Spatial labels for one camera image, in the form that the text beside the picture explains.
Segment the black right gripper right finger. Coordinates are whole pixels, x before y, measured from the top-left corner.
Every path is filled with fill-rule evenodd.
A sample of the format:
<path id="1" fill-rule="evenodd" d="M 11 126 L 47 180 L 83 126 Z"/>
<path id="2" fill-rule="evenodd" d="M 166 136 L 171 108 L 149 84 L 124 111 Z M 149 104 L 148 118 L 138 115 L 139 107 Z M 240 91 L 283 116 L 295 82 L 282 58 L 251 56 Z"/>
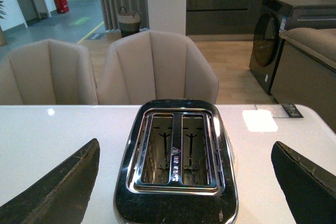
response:
<path id="1" fill-rule="evenodd" d="M 335 175 L 277 141 L 271 162 L 296 223 L 335 223 Z"/>

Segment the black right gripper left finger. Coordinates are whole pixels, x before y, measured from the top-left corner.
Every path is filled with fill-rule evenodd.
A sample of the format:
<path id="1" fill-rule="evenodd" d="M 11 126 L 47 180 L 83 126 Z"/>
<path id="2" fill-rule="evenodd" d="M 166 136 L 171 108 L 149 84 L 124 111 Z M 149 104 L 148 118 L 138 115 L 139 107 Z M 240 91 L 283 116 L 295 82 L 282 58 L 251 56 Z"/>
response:
<path id="1" fill-rule="evenodd" d="M 93 138 L 40 180 L 1 206 L 1 223 L 82 223 L 98 174 Z"/>

